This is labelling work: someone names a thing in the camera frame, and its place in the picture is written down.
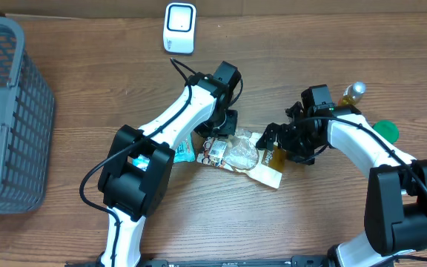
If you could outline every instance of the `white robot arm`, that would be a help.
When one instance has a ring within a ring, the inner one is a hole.
[[[123,154],[105,165],[99,190],[104,193],[107,209],[118,217],[120,224],[110,216],[107,247],[99,258],[99,266],[138,264],[146,217],[165,194],[174,150],[182,140],[192,131],[207,137],[228,136],[236,130],[236,111],[228,109],[237,99],[232,101],[232,94],[241,79],[236,67],[223,62],[214,75],[194,73],[185,79],[182,95],[164,113],[138,130],[123,126],[113,140],[108,158],[120,151]],[[136,149],[125,151],[135,143],[139,143]],[[128,156],[139,155],[150,159],[146,171],[127,162]]]
[[[395,148],[354,106],[336,107],[326,85],[311,87],[301,97],[302,104],[297,102],[286,110],[292,123],[270,124],[256,147],[266,149],[278,142],[288,152],[287,158],[312,165],[317,155],[314,149],[331,146],[368,178],[365,231],[334,246],[320,265],[388,266],[397,255],[426,249],[427,160],[416,160]],[[417,203],[403,205],[402,193],[417,196]]]

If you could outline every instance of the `green cap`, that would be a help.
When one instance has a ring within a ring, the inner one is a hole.
[[[395,143],[398,140],[398,137],[400,137],[398,127],[393,122],[388,120],[375,123],[374,130],[391,144]]]

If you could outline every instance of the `wire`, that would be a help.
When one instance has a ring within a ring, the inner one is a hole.
[[[325,116],[316,116],[316,117],[308,117],[308,118],[304,118],[295,122],[292,122],[293,125],[298,125],[304,122],[308,122],[308,121],[313,121],[313,120],[318,120],[318,119],[325,119],[325,120],[330,120],[330,121],[337,121],[337,122],[342,122],[354,127],[359,128],[362,131],[365,131],[368,135],[370,135],[373,139],[375,139],[375,141],[377,141],[377,143],[383,148],[385,149],[386,152],[388,152],[388,154],[390,154],[390,157],[392,157],[394,160],[396,160],[398,163],[400,163],[404,169],[406,169],[412,179],[418,184],[418,186],[420,187],[420,189],[424,192],[424,194],[426,195],[427,198],[427,188],[424,185],[423,181],[421,181],[421,179],[418,177],[417,174],[415,174],[413,172],[413,170],[411,169],[411,167],[406,164],[401,158],[399,158],[394,150],[391,150],[385,143],[384,141],[381,140],[381,138],[378,137],[378,135],[376,135],[374,132],[370,131],[367,128],[364,128],[362,124],[357,124],[355,122],[350,122],[346,119],[340,119],[340,118],[334,118],[334,117],[325,117]],[[389,257],[388,259],[382,261],[381,263],[378,263],[374,266],[384,266],[384,264],[386,263],[390,263],[394,260],[417,260],[417,261],[424,261],[427,262],[427,257],[420,257],[420,256],[413,256],[413,255],[394,255]]]
[[[153,136],[157,135],[158,133],[162,132],[170,123],[172,123],[172,121],[174,121],[175,119],[177,119],[177,117],[179,117],[179,115],[187,108],[187,106],[189,106],[189,104],[191,103],[191,99],[192,99],[192,86],[189,83],[189,81],[187,79],[187,76],[179,69],[179,67],[177,66],[177,64],[185,67],[186,69],[188,69],[189,71],[193,72],[194,74],[195,74],[195,72],[192,69],[190,69],[188,66],[184,65],[183,63],[179,62],[176,59],[171,58],[171,64],[181,74],[182,78],[185,80],[185,84],[188,86],[189,96],[188,96],[187,100],[185,101],[185,104],[181,107],[181,109],[179,109],[179,111],[177,111],[176,114],[174,114],[166,123],[164,123],[163,125],[161,125],[154,132],[152,132],[149,135],[145,136],[144,138],[142,138],[138,142],[135,142],[135,143],[127,146],[126,148],[123,148],[122,150],[116,152],[115,154],[109,156],[107,159],[104,159],[99,164],[97,164],[95,167],[93,167],[85,175],[85,177],[83,178],[82,182],[80,183],[79,193],[80,193],[80,198],[82,198],[82,201],[85,202],[85,204],[89,205],[92,208],[96,208],[99,211],[103,211],[103,212],[108,213],[109,215],[113,216],[113,218],[116,221],[116,223],[115,223],[115,226],[116,226],[115,239],[113,241],[113,247],[112,247],[112,252],[111,252],[111,257],[110,257],[110,259],[111,259],[111,267],[115,267],[116,244],[118,243],[119,226],[120,226],[121,222],[119,221],[118,215],[116,215],[116,213],[114,211],[111,211],[111,210],[109,210],[109,209],[107,209],[105,207],[97,205],[97,204],[95,204],[95,203],[93,203],[93,202],[91,202],[90,200],[87,199],[87,197],[85,196],[85,193],[84,193],[85,185],[87,184],[87,181],[90,179],[90,177],[92,175],[94,175],[99,169],[101,169],[103,166],[105,166],[111,160],[117,158],[119,155],[122,155],[122,154],[126,154],[126,153],[130,154],[131,151],[135,150],[143,142],[145,142],[146,140],[152,138]]]
[[[179,60],[177,60],[177,59],[174,59],[174,58],[171,58],[171,62],[174,62],[174,63],[177,63],[177,64],[179,64],[179,65],[181,65],[181,66],[183,66],[186,70],[189,70],[191,73],[193,73],[194,75],[195,74],[197,74],[197,72],[195,72],[195,71],[193,71],[191,68],[189,68],[186,64],[184,64],[184,63],[182,63],[182,62],[180,62]],[[176,69],[177,69],[177,71],[179,71],[180,73],[181,73],[181,75],[182,75],[182,71],[179,69],[179,68],[177,68],[176,67]]]
[[[232,105],[235,104],[235,102],[238,100],[238,98],[240,97],[242,92],[243,92],[243,78],[240,78],[240,92],[238,92],[238,94],[235,96],[234,100],[232,100],[230,102],[230,104],[228,104],[228,107],[231,107]]]
[[[324,150],[326,149],[328,147],[328,145],[324,145],[324,146],[322,146],[316,153],[314,153],[314,155],[312,155],[312,156],[310,156],[309,158],[307,158],[307,159],[303,159],[303,160],[301,160],[301,161],[299,161],[299,162],[296,162],[296,163],[304,163],[304,162],[308,162],[309,160],[311,160],[311,159],[313,159],[313,158],[315,158],[316,156],[319,156],[322,152],[324,152]]]

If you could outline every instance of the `cardboard wall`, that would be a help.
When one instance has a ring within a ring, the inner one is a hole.
[[[73,18],[163,17],[171,0],[0,0],[3,13]],[[427,0],[187,0],[198,16],[427,12]]]

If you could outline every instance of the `gray basket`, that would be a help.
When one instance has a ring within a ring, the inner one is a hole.
[[[55,99],[24,51],[24,33],[0,18],[0,214],[37,209],[47,187]]]

